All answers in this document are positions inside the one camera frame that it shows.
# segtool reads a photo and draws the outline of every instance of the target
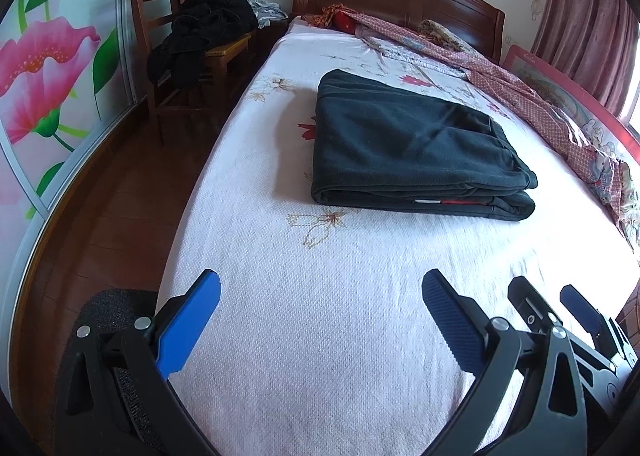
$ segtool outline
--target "black mesh fabric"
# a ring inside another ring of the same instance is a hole
[[[76,330],[85,324],[91,324],[97,328],[97,332],[110,333],[124,330],[138,317],[153,317],[156,312],[158,293],[142,290],[110,289],[95,295],[81,309],[76,323],[70,333],[70,338],[76,334]],[[131,417],[136,429],[147,444],[156,450],[162,451],[162,442],[158,433],[153,428],[146,415],[145,408],[138,398],[129,372],[127,370],[114,370],[116,380],[124,401],[131,412]],[[58,384],[56,384],[56,400],[58,399]]]

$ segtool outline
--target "pink curtain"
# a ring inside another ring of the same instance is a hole
[[[619,116],[637,44],[638,19],[626,0],[547,0],[531,52]]]

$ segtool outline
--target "bed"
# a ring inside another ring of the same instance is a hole
[[[294,10],[317,13],[336,2],[408,26],[440,16],[486,57],[499,56],[504,16],[481,0],[295,0]],[[414,13],[414,5],[422,7]],[[315,204],[316,89],[334,69],[491,115],[538,175],[534,214],[513,223]],[[583,338],[559,303],[562,286],[572,283],[615,316],[640,275],[597,199],[509,109],[465,80],[383,57],[360,39],[300,19],[211,152],[178,228],[158,308],[206,267],[219,273],[222,298],[170,381],[222,456],[421,454],[473,383],[422,302],[422,276],[432,268],[487,315],[519,328],[506,292],[524,275]],[[500,434],[520,383],[515,376],[485,442]]]

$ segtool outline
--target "folded black clothing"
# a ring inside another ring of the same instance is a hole
[[[345,71],[318,86],[311,196],[323,205],[508,221],[538,180],[478,110]]]

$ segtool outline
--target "clothing pile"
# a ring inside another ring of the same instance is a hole
[[[157,83],[171,70],[176,87],[194,87],[204,71],[207,50],[229,44],[257,27],[247,0],[185,0],[171,34],[149,53],[146,74]]]
[[[538,179],[478,110],[345,71],[318,86],[312,198],[324,205],[519,221]]]
[[[258,28],[270,26],[271,21],[285,21],[289,17],[277,2],[249,1],[249,4],[258,19]]]

